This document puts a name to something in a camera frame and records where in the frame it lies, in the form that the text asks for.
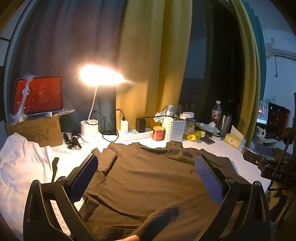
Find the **computer monitor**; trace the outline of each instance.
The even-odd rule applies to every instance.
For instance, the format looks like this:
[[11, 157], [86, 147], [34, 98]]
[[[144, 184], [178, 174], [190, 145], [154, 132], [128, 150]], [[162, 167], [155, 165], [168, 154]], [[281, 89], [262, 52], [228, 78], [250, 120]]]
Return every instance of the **computer monitor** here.
[[257, 123], [266, 125], [268, 117], [268, 104], [262, 100], [259, 103], [259, 110], [257, 115]]

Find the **tablet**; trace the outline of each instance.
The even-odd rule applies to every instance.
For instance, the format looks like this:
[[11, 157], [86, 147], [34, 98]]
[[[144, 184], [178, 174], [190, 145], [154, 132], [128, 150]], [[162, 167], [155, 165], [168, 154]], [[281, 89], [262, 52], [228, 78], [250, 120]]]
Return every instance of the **tablet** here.
[[[26, 82], [24, 79], [16, 81], [12, 104], [13, 115], [17, 113], [22, 101]], [[62, 109], [62, 78], [60, 76], [35, 77], [29, 85], [24, 104], [24, 113], [28, 115]]]

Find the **desk lamp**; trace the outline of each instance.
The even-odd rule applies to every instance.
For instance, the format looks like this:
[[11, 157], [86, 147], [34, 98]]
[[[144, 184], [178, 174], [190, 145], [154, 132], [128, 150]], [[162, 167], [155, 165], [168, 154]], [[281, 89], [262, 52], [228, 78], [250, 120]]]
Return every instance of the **desk lamp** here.
[[98, 120], [90, 119], [98, 86], [118, 85], [122, 83], [124, 79], [122, 74], [97, 65], [86, 65], [83, 67], [80, 71], [80, 77], [87, 85], [96, 87], [89, 117], [87, 120], [81, 122], [81, 138], [85, 142], [99, 141], [103, 138], [102, 134], [99, 132], [99, 122]]

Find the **stainless steel tumbler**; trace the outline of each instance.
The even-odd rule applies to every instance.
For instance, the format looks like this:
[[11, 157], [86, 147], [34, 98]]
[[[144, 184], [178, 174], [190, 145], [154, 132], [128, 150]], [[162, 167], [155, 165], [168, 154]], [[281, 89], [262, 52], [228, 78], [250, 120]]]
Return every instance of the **stainless steel tumbler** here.
[[225, 138], [226, 134], [229, 132], [231, 119], [231, 114], [224, 114], [220, 116], [217, 128], [221, 131], [221, 138]]

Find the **finger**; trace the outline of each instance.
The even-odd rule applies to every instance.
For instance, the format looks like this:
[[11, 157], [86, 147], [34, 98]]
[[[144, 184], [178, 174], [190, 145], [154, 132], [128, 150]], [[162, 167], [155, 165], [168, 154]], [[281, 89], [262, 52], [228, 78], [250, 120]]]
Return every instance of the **finger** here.
[[117, 241], [140, 241], [140, 238], [137, 235], [133, 235], [133, 236], [127, 237], [125, 239], [117, 240]]

